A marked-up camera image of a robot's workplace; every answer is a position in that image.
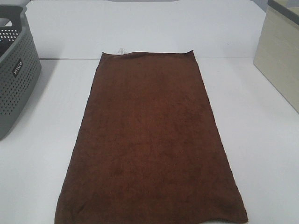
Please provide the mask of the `brown towel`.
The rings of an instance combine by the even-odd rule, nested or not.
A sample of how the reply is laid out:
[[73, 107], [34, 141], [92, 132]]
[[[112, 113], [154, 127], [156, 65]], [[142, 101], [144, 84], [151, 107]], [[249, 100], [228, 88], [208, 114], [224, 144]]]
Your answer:
[[243, 224], [194, 53], [102, 54], [56, 224]]

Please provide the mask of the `grey perforated plastic basket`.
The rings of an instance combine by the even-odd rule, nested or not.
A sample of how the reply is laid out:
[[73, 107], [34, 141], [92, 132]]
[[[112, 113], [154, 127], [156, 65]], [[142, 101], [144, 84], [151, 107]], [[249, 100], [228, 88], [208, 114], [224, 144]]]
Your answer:
[[22, 5], [1, 5], [0, 17], [11, 26], [0, 28], [0, 137], [18, 119], [41, 73], [41, 63]]

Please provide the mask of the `beige fabric storage box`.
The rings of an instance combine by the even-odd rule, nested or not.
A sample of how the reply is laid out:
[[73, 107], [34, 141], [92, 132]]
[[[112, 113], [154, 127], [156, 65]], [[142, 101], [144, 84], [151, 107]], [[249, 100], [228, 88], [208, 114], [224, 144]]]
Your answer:
[[254, 65], [289, 101], [299, 100], [299, 2], [270, 0]]

